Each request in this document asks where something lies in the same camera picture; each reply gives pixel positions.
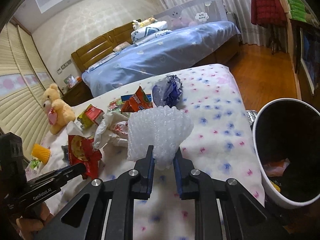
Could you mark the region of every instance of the stuffed toy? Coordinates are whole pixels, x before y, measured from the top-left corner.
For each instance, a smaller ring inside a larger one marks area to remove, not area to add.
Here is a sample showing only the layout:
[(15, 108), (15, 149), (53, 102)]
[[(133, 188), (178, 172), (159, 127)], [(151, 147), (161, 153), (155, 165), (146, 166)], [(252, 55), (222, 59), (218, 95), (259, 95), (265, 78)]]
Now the stuffed toy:
[(138, 22), (136, 20), (133, 20), (133, 23), (132, 23), (133, 29), (134, 30), (138, 30), (138, 29), (140, 29), (140, 28), (142, 28), (144, 26), (147, 26), (147, 25), (149, 25), (151, 23), (154, 23), (155, 21), (156, 21), (156, 19), (153, 16), (151, 16), (150, 18), (148, 18), (148, 19), (146, 19), (146, 20), (144, 20), (142, 22)]
[(171, 19), (171, 28), (173, 30), (176, 30), (176, 29), (181, 29), (188, 26), (189, 27), (194, 26), (194, 25), (190, 25), (191, 22), (192, 20), (189, 17), (175, 17)]
[(57, 134), (65, 125), (76, 119), (71, 106), (61, 99), (57, 84), (51, 84), (44, 92), (43, 97), (45, 101), (43, 108), (51, 124), (50, 132), (52, 134)]

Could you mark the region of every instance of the nightstand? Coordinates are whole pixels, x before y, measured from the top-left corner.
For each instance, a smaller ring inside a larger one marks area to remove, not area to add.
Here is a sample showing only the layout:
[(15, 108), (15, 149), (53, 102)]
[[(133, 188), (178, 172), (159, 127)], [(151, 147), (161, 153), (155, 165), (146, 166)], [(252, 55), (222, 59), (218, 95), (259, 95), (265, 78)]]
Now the nightstand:
[(90, 88), (81, 80), (73, 88), (68, 90), (63, 96), (63, 101), (65, 101), (69, 106), (77, 106), (90, 99), (93, 96), (91, 94)]

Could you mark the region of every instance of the picture frame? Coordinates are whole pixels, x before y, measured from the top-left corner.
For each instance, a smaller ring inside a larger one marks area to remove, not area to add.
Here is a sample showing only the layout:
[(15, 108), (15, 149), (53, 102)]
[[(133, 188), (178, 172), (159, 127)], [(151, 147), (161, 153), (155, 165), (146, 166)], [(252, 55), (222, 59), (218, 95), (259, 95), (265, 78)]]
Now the picture frame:
[(78, 81), (73, 77), (73, 75), (68, 75), (64, 79), (64, 82), (68, 88), (73, 88), (78, 83)]

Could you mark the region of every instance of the wooden headboard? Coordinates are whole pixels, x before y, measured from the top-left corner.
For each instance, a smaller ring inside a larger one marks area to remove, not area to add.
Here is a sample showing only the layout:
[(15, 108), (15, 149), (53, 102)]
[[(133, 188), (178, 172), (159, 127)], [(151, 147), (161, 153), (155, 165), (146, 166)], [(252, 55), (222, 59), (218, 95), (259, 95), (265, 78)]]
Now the wooden headboard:
[(119, 44), (125, 41), (132, 44), (132, 31), (132, 22), (117, 27), (77, 49), (71, 54), (71, 57), (81, 73), (83, 73), (91, 65), (113, 52), (113, 49)]

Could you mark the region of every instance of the red snack package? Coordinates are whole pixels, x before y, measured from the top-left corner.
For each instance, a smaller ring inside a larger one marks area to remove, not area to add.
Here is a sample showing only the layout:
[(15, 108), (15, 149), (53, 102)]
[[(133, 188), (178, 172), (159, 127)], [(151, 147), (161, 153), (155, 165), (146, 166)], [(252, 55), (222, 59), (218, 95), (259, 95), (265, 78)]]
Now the red snack package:
[(133, 113), (152, 107), (152, 103), (149, 101), (142, 87), (139, 86), (138, 90), (124, 103), (121, 112)]
[(98, 161), (102, 158), (102, 154), (100, 150), (95, 151), (93, 149), (93, 138), (84, 138), (79, 135), (69, 135), (68, 141), (70, 165), (83, 163), (87, 171), (82, 174), (82, 178), (86, 179), (89, 176), (91, 179), (97, 179)]

